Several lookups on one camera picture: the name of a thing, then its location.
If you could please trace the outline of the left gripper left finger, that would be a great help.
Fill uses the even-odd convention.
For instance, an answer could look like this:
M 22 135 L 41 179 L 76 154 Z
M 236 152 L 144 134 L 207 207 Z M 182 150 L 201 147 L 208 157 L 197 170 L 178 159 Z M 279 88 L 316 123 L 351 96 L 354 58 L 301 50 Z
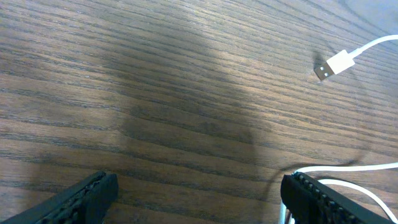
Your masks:
M 98 171 L 2 224 L 102 224 L 117 199 L 116 174 Z

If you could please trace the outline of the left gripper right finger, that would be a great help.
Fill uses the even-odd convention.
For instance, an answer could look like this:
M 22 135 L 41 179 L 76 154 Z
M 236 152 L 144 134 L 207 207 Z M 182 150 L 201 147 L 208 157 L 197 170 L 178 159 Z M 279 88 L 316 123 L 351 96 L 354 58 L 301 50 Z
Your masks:
M 392 224 L 302 172 L 284 176 L 280 196 L 296 223 Z

